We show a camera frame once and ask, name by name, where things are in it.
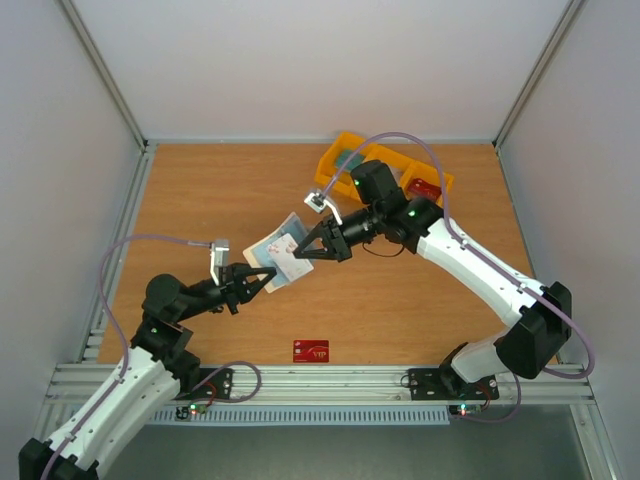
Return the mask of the white card orange logo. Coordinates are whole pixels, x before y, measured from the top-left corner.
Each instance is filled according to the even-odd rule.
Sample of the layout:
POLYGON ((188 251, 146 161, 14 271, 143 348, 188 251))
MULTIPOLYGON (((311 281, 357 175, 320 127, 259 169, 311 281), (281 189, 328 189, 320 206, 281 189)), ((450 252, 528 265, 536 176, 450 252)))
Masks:
POLYGON ((277 275, 272 281, 274 289, 296 282, 313 271, 314 266, 310 260, 294 257, 296 247, 298 243, 290 233, 285 233, 267 245, 267 254, 277 269, 277 275))

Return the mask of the red VIP card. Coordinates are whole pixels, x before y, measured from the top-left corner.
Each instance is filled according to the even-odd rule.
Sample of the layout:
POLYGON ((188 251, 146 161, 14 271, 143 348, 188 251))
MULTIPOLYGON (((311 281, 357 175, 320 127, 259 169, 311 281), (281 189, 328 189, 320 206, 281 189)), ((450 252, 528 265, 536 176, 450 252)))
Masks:
POLYGON ((294 340, 292 360, 294 363, 328 363, 330 361, 329 341, 309 339, 294 340))

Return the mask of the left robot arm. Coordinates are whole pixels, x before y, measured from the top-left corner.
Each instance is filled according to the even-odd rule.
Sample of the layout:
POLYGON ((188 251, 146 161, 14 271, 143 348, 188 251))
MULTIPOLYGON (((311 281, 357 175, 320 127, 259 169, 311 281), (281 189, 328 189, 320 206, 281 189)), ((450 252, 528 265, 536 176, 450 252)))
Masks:
POLYGON ((200 360, 186 348, 184 320, 202 313, 235 314, 277 271, 233 263, 218 279, 187 286, 170 274, 146 287, 142 322, 119 364, 82 408, 18 455, 22 479, 100 479, 153 414, 176 397, 195 395, 203 382, 200 360))

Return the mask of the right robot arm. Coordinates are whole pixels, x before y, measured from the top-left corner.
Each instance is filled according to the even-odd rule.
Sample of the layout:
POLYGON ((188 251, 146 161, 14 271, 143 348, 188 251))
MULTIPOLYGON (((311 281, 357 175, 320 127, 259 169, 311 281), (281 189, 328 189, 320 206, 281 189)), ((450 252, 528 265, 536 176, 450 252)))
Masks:
POLYGON ((341 262, 351 258, 354 246, 384 236, 455 277, 506 327, 449 354, 440 365, 447 393, 463 396, 480 379, 503 372, 536 378, 571 336, 564 320, 572 311, 570 290, 560 282, 546 286, 517 273, 446 220, 436 203, 408 199, 381 161, 356 167, 351 178, 363 209, 342 218, 326 216, 299 243, 295 257, 341 262))

